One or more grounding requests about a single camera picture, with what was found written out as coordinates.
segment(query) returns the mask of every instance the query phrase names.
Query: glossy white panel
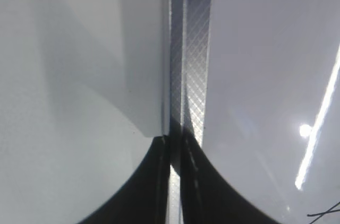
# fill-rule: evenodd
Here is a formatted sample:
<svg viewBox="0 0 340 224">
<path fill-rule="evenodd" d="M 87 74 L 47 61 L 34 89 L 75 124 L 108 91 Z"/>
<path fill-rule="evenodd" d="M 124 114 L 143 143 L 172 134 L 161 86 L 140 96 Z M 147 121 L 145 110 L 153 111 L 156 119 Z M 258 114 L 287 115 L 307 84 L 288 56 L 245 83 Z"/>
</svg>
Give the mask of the glossy white panel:
<svg viewBox="0 0 340 224">
<path fill-rule="evenodd" d="M 339 43 L 339 0 L 213 0 L 203 150 L 282 223 L 340 201 Z"/>
<path fill-rule="evenodd" d="M 162 0 L 0 0 L 0 223 L 70 224 L 162 134 Z"/>
</svg>

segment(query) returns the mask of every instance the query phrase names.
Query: white surface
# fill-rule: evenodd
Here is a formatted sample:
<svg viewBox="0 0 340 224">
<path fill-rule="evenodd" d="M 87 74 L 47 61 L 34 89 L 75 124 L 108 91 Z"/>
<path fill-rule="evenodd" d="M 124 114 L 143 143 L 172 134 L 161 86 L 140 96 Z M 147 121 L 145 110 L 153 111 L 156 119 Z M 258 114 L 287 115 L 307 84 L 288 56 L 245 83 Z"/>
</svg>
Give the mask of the white surface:
<svg viewBox="0 0 340 224">
<path fill-rule="evenodd" d="M 0 0 L 0 223 L 76 223 L 161 135 L 162 0 Z"/>
<path fill-rule="evenodd" d="M 339 0 L 213 0 L 203 150 L 281 223 L 340 201 L 339 43 Z"/>
</svg>

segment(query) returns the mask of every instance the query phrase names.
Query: glossy paint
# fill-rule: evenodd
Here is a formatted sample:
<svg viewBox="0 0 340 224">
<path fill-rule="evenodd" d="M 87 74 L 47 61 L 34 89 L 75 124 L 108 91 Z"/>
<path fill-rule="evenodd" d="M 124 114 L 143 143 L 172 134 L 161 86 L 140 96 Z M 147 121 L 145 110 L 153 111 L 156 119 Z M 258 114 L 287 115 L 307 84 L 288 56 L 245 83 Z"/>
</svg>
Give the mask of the glossy paint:
<svg viewBox="0 0 340 224">
<path fill-rule="evenodd" d="M 163 0 L 0 0 L 0 223 L 73 224 L 162 135 Z"/>
<path fill-rule="evenodd" d="M 211 12 L 203 150 L 261 211 L 310 223 L 340 201 L 340 1 L 213 0 Z"/>
</svg>

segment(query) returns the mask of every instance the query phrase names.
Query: bright light streak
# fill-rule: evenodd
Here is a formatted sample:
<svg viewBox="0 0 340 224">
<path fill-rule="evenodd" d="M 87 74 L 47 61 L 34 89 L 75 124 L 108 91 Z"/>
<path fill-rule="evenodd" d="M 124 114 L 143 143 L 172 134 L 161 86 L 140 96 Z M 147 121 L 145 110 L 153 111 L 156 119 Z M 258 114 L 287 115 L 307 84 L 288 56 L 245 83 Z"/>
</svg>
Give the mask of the bright light streak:
<svg viewBox="0 0 340 224">
<path fill-rule="evenodd" d="M 314 150 L 318 142 L 319 131 L 325 121 L 327 111 L 332 101 L 332 96 L 335 90 L 335 84 L 338 78 L 339 69 L 340 69 L 340 47 L 336 55 L 335 64 L 330 74 L 324 99 L 322 100 L 319 113 L 315 119 L 314 126 L 310 132 L 306 153 L 300 164 L 300 169 L 295 179 L 295 186 L 299 190 L 302 190 L 302 184 L 305 182 L 306 175 L 308 173 L 310 164 L 313 159 Z"/>
</svg>

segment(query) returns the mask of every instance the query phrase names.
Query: metallic strip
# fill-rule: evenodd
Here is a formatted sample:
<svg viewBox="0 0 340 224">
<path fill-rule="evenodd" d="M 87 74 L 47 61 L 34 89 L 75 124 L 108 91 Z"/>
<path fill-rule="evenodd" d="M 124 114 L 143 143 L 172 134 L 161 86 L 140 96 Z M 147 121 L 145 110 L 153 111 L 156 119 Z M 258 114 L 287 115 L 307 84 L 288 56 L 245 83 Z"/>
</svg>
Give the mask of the metallic strip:
<svg viewBox="0 0 340 224">
<path fill-rule="evenodd" d="M 183 16 L 185 0 L 171 0 L 171 45 L 170 45 L 170 99 L 171 99 L 171 123 L 170 133 L 177 133 L 183 124 L 183 23 L 185 18 Z M 178 149 L 173 149 L 172 166 L 170 169 L 169 181 L 169 224 L 179 224 L 181 212 L 181 190 L 180 190 L 180 177 L 174 169 L 174 163 L 179 160 Z"/>
<path fill-rule="evenodd" d="M 188 0 L 186 24 L 186 92 L 196 140 L 202 145 L 210 39 L 211 0 Z"/>
<path fill-rule="evenodd" d="M 183 126 L 190 128 L 189 123 L 192 123 L 193 132 L 201 145 L 207 92 L 211 0 L 169 1 L 172 121 L 170 133 L 180 131 Z M 184 108 L 186 98 L 188 98 L 189 113 L 185 112 Z M 174 154 L 179 155 L 179 152 L 176 149 Z M 175 161 L 171 166 L 169 184 L 168 223 L 170 224 L 183 223 L 180 178 L 175 171 L 176 163 L 174 163 Z"/>
</svg>

